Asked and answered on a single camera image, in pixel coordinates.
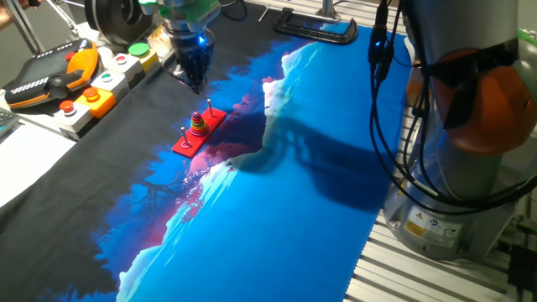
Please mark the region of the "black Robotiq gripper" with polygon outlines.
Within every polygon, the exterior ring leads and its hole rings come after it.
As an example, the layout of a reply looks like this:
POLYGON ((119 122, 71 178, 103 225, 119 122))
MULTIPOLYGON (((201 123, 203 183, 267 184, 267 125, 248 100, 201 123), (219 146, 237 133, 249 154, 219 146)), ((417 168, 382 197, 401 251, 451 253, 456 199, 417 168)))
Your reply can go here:
POLYGON ((171 50, 163 58, 168 64, 172 57, 194 56, 199 58, 196 71, 189 60, 180 62, 177 67, 178 81, 195 92, 202 92, 206 88, 207 71, 211 68, 212 57, 216 43, 214 33, 207 27, 200 32, 191 32, 189 29, 172 29, 163 25, 163 31, 169 36, 171 50))

